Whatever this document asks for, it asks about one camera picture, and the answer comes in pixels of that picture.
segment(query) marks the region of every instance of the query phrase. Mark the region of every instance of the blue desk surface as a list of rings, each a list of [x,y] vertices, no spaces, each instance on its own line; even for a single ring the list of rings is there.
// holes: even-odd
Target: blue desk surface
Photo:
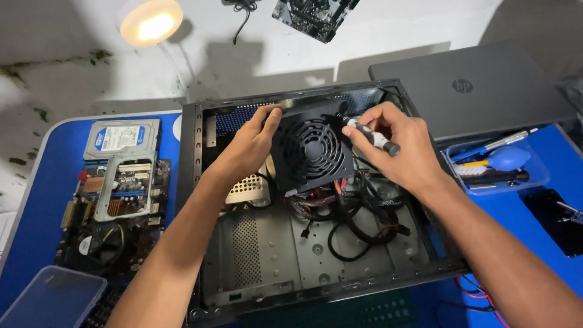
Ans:
[[[172,125],[179,115],[171,113],[136,117],[160,118],[162,121],[159,157],[172,159],[167,210],[169,219],[166,224],[170,223],[170,218],[175,214],[180,147],[172,134]],[[77,185],[77,175],[83,165],[82,155],[92,122],[79,120],[64,123],[48,137],[0,276],[0,315],[41,268],[52,264],[55,246],[62,232],[59,227],[62,214]],[[569,205],[583,208],[583,189],[579,187],[583,184],[583,160],[561,131],[553,125],[546,127],[530,136],[529,143],[550,172],[551,180],[546,187],[557,190]],[[579,296],[583,296],[583,256],[573,259],[565,256],[524,206],[517,193],[474,196],[472,200],[535,252]],[[482,299],[463,295],[451,279],[410,287],[409,291],[419,313],[419,321],[412,327],[436,327],[434,308],[440,299],[475,306],[487,305]],[[493,314],[467,312],[450,306],[441,306],[437,315],[442,327],[502,326]]]

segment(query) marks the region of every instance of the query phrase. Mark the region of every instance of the hp logo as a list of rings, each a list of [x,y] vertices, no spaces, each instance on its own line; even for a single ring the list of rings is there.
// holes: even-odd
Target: hp logo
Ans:
[[[451,87],[459,93],[470,93],[473,90],[473,84],[470,81],[464,79],[453,81]]]

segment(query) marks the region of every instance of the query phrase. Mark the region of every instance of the person's right hand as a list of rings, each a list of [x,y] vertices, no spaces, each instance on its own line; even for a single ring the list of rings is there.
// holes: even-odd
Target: person's right hand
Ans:
[[[449,178],[437,162],[427,124],[422,119],[408,117],[393,103],[384,102],[367,110],[359,122],[373,131],[383,133],[401,146],[397,156],[390,157],[385,151],[371,145],[357,129],[342,128],[342,133],[389,180],[419,196],[424,190]]]

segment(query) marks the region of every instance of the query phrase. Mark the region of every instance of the screwdriver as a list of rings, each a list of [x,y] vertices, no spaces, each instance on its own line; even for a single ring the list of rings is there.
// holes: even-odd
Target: screwdriver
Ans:
[[[390,157],[397,156],[401,151],[401,146],[387,139],[382,133],[373,131],[368,127],[360,124],[355,118],[350,118],[340,113],[337,113],[336,116],[342,120],[344,125],[353,127],[362,132],[371,145],[384,150],[389,154]]]

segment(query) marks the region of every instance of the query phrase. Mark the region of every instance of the hand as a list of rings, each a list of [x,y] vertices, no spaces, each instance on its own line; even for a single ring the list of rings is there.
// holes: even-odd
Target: hand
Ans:
[[[282,118],[279,107],[277,104],[259,107],[207,170],[226,177],[232,185],[257,172],[271,151],[271,139]]]
[[[365,154],[371,164],[394,183],[418,196],[426,188],[441,184],[443,179],[448,178],[437,162],[427,124],[422,119],[407,117],[393,103],[385,102],[367,110],[359,123],[383,133],[401,146],[400,153],[390,157],[371,145],[355,128],[342,129],[342,133]]]

